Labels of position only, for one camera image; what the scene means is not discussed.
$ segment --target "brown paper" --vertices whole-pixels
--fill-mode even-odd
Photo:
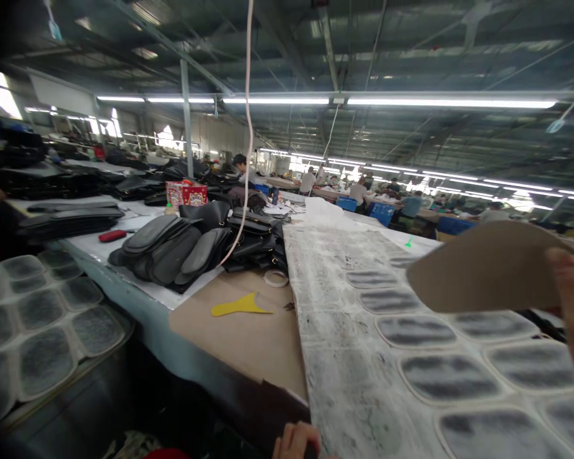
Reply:
[[[436,312],[550,309],[559,294],[544,252],[574,249],[528,223],[478,225],[413,263],[406,272],[419,299]]]
[[[257,306],[272,314],[235,312],[213,317],[215,305],[252,292]],[[240,373],[266,380],[308,400],[298,321],[287,285],[270,287],[257,272],[222,273],[168,316],[170,328]]]

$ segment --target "ceiling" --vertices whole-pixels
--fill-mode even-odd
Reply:
[[[276,147],[322,154],[331,133],[332,157],[574,188],[574,107],[562,130],[545,132],[574,102],[574,0],[327,3],[256,1],[251,92],[550,91],[559,103],[344,105],[337,114],[333,104],[251,106],[255,130]],[[97,94],[163,94],[180,92],[181,53],[196,63],[190,92],[244,91],[246,0],[62,0],[53,14],[63,42],[51,38],[44,6],[36,6],[31,17],[45,19],[8,64]],[[244,119],[244,106],[219,109]]]

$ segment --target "red box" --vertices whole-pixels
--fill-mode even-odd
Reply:
[[[166,182],[166,195],[172,207],[181,204],[202,206],[209,199],[207,197],[206,185],[189,185],[183,182]]]

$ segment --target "yellow paper shape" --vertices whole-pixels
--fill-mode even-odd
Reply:
[[[240,300],[232,303],[223,303],[216,305],[210,312],[213,316],[225,316],[232,312],[255,312],[257,314],[273,314],[272,311],[266,311],[255,304],[255,295],[257,292],[249,293],[243,296]]]

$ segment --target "hanging cable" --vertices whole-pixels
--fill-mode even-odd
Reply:
[[[253,151],[253,123],[251,122],[251,112],[249,111],[249,81],[251,80],[251,26],[253,24],[253,0],[249,0],[249,14],[247,15],[247,73],[245,76],[244,83],[244,97],[245,104],[244,108],[247,113],[247,122],[249,123],[249,149],[247,150],[247,164],[244,171],[244,204],[242,206],[242,221],[240,222],[240,228],[238,229],[238,234],[236,234],[236,239],[230,248],[228,254],[223,258],[219,264],[221,266],[225,261],[232,255],[232,252],[238,245],[240,235],[242,234],[242,229],[244,228],[244,221],[247,216],[247,205],[249,204],[249,157]]]

